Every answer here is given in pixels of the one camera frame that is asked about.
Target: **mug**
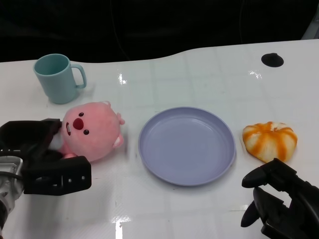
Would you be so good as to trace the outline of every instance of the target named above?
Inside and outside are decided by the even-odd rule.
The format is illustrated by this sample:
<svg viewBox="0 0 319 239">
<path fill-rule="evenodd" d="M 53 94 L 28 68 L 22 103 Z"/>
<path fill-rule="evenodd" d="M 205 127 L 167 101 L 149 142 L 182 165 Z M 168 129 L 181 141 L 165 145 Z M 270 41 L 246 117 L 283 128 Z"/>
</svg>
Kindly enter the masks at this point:
<svg viewBox="0 0 319 239">
<path fill-rule="evenodd" d="M 71 68 L 80 70 L 83 84 L 76 85 Z M 86 87 L 86 76 L 82 66 L 70 64 L 69 58 L 61 54 L 42 56 L 33 66 L 39 82 L 49 97 L 56 104 L 65 104 L 76 98 L 77 89 Z"/>
</svg>

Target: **plate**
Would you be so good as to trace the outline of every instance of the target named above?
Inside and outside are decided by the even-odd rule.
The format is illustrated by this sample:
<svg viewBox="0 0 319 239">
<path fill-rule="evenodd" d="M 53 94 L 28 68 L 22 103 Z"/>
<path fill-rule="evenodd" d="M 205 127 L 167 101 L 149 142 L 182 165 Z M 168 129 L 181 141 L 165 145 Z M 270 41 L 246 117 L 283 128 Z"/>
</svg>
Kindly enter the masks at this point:
<svg viewBox="0 0 319 239">
<path fill-rule="evenodd" d="M 235 140 L 216 115 L 191 107 L 173 108 L 151 118 L 139 137 L 145 166 L 157 177 L 182 186 L 209 183 L 235 160 Z"/>
</svg>

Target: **plush toy arm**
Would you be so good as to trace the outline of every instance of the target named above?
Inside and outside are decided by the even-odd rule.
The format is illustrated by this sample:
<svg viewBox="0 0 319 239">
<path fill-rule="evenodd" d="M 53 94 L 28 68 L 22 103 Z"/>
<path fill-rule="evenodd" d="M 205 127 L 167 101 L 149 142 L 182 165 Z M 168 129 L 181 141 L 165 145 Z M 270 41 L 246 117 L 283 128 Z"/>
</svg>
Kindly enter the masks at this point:
<svg viewBox="0 0 319 239">
<path fill-rule="evenodd" d="M 120 114 L 120 113 L 117 113 L 117 117 L 118 117 L 118 119 L 119 119 L 120 124 L 125 124 L 125 120 L 124 120 L 124 119 L 122 119 L 122 117 L 121 117 L 121 114 Z"/>
<path fill-rule="evenodd" d="M 124 143 L 124 139 L 123 136 L 120 134 L 118 136 L 118 138 L 115 140 L 115 142 L 113 143 L 113 148 L 118 148 L 120 147 L 122 144 Z"/>
<path fill-rule="evenodd" d="M 66 155 L 64 155 L 64 158 L 73 158 L 76 157 L 77 155 L 75 153 L 68 153 Z"/>
</svg>

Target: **plush toy ear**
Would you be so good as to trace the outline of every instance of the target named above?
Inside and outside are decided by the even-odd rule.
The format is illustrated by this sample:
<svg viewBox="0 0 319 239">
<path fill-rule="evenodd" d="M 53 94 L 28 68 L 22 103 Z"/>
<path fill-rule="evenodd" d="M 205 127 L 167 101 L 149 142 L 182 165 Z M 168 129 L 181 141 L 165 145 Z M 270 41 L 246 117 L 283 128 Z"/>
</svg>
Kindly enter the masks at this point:
<svg viewBox="0 0 319 239">
<path fill-rule="evenodd" d="M 111 103 L 109 101 L 102 101 L 102 103 L 108 105 L 109 107 L 111 107 Z"/>
</svg>

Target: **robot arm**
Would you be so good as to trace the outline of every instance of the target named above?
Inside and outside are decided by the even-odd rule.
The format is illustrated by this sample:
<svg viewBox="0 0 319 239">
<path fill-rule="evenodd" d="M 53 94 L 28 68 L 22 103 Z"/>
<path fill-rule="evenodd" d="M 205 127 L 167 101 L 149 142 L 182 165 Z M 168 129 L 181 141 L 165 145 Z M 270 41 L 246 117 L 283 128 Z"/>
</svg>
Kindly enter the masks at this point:
<svg viewBox="0 0 319 239">
<path fill-rule="evenodd" d="M 259 188 L 266 184 L 289 194 L 292 198 L 289 208 Z M 247 174 L 242 186 L 254 188 L 254 201 L 242 218 L 242 227 L 261 218 L 264 224 L 261 231 L 269 238 L 319 238 L 319 189 L 300 179 L 295 170 L 275 158 Z"/>
<path fill-rule="evenodd" d="M 62 159 L 48 149 L 60 128 L 58 119 L 10 121 L 0 127 L 0 231 L 23 191 L 60 196 L 91 187 L 85 157 Z"/>
</svg>

